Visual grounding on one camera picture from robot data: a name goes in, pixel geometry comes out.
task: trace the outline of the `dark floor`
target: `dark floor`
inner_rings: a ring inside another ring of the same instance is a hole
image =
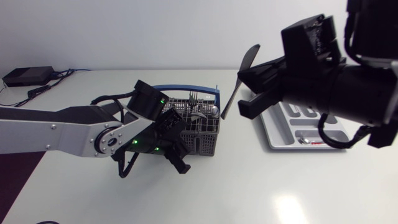
[[[45,152],[0,155],[0,223]]]

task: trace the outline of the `blue basket handle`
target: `blue basket handle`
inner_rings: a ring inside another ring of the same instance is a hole
[[[215,105],[218,107],[219,110],[221,110],[221,108],[220,108],[220,91],[217,90],[217,87],[215,89],[203,87],[203,86],[195,86],[195,85],[156,85],[156,86],[152,86],[152,87],[154,87],[155,89],[157,89],[159,91],[182,90],[182,91],[197,91],[200,93],[212,94],[212,95],[216,96]]]

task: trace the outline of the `spoon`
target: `spoon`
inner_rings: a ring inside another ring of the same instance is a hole
[[[210,115],[211,115],[211,117],[214,118],[214,119],[217,119],[217,118],[220,117],[220,110],[218,109],[217,106],[213,106],[213,107],[210,109]]]
[[[305,137],[301,137],[298,142],[300,144],[311,144],[311,145],[317,145],[317,144],[326,144],[324,141],[317,141],[317,140],[308,140]]]
[[[203,113],[199,113],[199,112],[192,112],[190,114],[190,116],[191,116],[191,122],[194,122],[194,121],[196,121],[197,119],[200,119],[200,118],[207,119],[207,117]]]

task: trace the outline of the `cutlery basket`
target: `cutlery basket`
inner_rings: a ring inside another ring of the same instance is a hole
[[[170,98],[163,107],[163,112],[171,108],[187,122],[185,130],[181,132],[181,138],[192,150],[191,155],[214,156],[218,131],[220,130],[220,117],[211,116],[211,109],[217,106],[220,110],[220,91],[213,88],[195,85],[157,85],[153,86],[160,91],[183,90],[212,94],[215,100],[198,99],[195,106],[189,105],[189,99]],[[198,118],[191,120],[191,113],[203,113],[207,119]]]

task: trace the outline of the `white wall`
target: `white wall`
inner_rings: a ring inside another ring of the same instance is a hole
[[[283,55],[280,30],[345,0],[0,0],[0,77],[16,67],[239,68]]]

